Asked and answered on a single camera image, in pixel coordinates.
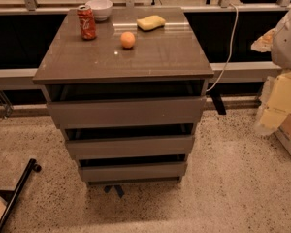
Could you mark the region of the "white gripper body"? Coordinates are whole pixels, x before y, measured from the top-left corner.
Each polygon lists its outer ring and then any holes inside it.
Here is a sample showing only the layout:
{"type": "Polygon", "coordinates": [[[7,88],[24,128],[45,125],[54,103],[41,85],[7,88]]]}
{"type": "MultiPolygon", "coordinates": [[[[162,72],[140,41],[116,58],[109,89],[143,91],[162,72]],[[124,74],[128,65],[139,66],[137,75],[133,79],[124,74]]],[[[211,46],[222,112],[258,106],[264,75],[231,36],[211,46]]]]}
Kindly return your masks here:
{"type": "Polygon", "coordinates": [[[267,77],[260,101],[254,129],[260,135],[271,135],[291,113],[291,71],[267,77]]]}

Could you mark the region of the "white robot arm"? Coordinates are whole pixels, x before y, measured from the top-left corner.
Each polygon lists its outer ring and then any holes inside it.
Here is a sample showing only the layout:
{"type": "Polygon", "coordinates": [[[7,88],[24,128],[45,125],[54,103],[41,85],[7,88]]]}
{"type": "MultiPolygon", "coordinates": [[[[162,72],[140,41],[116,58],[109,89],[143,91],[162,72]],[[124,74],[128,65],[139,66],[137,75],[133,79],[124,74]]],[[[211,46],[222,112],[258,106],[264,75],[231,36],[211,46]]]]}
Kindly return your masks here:
{"type": "Polygon", "coordinates": [[[257,112],[256,132],[270,135],[291,113],[291,9],[274,29],[259,37],[251,48],[259,52],[269,51],[273,64],[282,69],[277,77],[267,77],[257,112]]]}

